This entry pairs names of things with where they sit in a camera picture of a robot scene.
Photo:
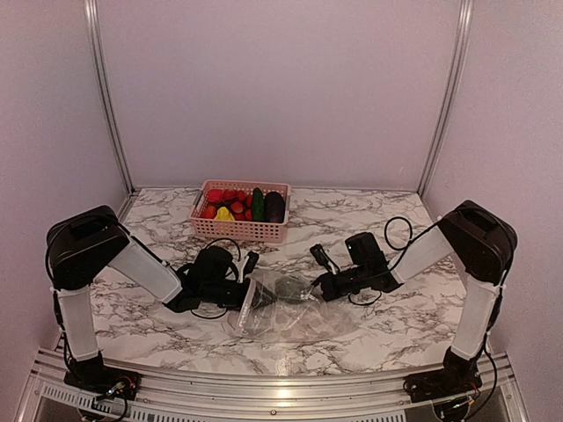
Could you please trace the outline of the clear zip top bag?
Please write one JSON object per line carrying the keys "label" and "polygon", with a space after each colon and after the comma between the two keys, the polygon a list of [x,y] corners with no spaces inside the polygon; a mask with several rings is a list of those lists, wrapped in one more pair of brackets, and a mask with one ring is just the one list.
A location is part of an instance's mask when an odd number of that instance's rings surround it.
{"label": "clear zip top bag", "polygon": [[331,340],[357,330],[358,325],[348,309],[334,302],[326,302],[318,293],[311,290],[311,286],[306,301],[289,304],[277,298],[276,303],[265,308],[252,308],[252,298],[257,283],[262,283],[274,292],[275,282],[287,276],[306,281],[296,273],[286,275],[263,269],[252,273],[242,308],[228,313],[225,330],[235,338],[263,343],[314,343]]}

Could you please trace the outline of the green fake vegetable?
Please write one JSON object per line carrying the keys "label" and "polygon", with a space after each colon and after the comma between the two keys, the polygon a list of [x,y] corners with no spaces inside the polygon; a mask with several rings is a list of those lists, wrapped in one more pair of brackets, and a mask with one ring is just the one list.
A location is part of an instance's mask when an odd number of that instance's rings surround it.
{"label": "green fake vegetable", "polygon": [[281,277],[274,284],[274,293],[283,302],[297,304],[309,298],[310,284],[289,276]]}

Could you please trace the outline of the yellow fake lemon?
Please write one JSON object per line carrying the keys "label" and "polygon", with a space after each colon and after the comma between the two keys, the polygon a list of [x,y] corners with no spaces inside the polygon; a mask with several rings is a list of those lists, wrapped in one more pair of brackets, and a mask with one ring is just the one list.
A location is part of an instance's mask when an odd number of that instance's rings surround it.
{"label": "yellow fake lemon", "polygon": [[227,207],[218,208],[215,219],[218,221],[235,221],[234,214]]}

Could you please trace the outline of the purple fake eggplant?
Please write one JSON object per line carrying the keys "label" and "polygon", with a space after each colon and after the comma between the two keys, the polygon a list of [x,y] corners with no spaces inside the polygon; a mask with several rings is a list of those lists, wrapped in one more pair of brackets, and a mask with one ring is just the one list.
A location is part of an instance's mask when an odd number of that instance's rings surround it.
{"label": "purple fake eggplant", "polygon": [[283,223],[285,219],[285,199],[278,192],[269,192],[264,199],[265,222]]}

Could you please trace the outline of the red fake strawberries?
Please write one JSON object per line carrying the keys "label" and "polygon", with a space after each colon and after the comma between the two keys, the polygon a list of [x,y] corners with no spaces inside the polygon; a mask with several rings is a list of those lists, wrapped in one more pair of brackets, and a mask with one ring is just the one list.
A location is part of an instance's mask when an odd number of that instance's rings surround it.
{"label": "red fake strawberries", "polygon": [[236,221],[252,220],[251,204],[252,195],[245,191],[233,189],[223,191],[223,205],[234,214]]}

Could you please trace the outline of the green fake cucumber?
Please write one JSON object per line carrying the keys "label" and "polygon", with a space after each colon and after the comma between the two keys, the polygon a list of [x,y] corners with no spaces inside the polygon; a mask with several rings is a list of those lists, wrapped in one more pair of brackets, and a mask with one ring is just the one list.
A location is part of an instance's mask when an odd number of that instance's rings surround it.
{"label": "green fake cucumber", "polygon": [[262,190],[258,187],[254,188],[252,192],[251,210],[252,210],[252,220],[254,222],[265,221],[264,194]]}

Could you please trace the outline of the red fake pepper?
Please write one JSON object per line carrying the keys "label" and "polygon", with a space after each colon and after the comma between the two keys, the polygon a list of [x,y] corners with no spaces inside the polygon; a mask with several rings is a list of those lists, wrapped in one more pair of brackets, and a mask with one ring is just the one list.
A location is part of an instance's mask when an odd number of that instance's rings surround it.
{"label": "red fake pepper", "polygon": [[215,219],[217,215],[217,207],[214,205],[208,205],[200,215],[202,219]]}

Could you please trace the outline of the red fake tomato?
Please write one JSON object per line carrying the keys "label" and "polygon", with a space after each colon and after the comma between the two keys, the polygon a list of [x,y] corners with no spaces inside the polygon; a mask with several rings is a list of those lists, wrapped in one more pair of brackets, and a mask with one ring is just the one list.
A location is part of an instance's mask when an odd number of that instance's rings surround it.
{"label": "red fake tomato", "polygon": [[223,190],[221,189],[211,189],[208,191],[208,202],[211,204],[217,204],[223,202]]}

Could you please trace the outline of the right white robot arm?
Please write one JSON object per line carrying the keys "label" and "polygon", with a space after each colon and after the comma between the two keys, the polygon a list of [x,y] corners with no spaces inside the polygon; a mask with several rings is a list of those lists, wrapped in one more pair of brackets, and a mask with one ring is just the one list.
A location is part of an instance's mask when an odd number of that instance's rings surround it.
{"label": "right white robot arm", "polygon": [[445,353],[435,385],[453,394],[470,379],[469,366],[484,352],[487,338],[500,312],[502,291],[518,245],[513,227],[472,200],[465,200],[420,234],[410,234],[388,259],[375,236],[362,232],[345,245],[352,267],[340,269],[316,244],[311,255],[325,272],[313,282],[327,302],[369,288],[391,293],[446,258],[464,270],[465,298],[456,334]]}

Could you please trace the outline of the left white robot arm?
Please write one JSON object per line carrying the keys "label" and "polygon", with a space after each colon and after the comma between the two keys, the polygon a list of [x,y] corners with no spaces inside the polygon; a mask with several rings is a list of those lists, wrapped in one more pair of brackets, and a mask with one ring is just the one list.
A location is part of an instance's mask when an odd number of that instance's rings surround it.
{"label": "left white robot arm", "polygon": [[110,385],[111,372],[99,363],[91,313],[90,285],[105,269],[133,281],[174,313],[203,303],[246,312],[269,306],[275,294],[254,274],[258,254],[234,260],[216,245],[201,249],[178,269],[165,263],[118,221],[108,206],[95,207],[57,223],[47,234],[46,269],[53,284],[57,321],[67,339],[76,375],[93,391]]}

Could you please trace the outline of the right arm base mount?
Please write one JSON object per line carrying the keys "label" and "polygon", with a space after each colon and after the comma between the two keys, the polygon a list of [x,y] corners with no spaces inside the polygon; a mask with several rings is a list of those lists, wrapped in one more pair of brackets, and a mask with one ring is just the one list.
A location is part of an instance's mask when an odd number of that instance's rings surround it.
{"label": "right arm base mount", "polygon": [[477,391],[482,386],[477,365],[482,353],[483,348],[480,348],[475,356],[467,360],[449,347],[441,369],[408,375],[403,390],[413,403]]}

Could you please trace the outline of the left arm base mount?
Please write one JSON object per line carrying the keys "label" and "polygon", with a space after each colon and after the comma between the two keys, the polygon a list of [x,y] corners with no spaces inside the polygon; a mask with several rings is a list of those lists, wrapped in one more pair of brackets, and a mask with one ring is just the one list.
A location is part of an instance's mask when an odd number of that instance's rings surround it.
{"label": "left arm base mount", "polygon": [[139,373],[105,364],[101,352],[87,360],[76,360],[69,351],[63,354],[67,372],[64,382],[97,393],[102,399],[125,397],[134,400],[141,381]]}

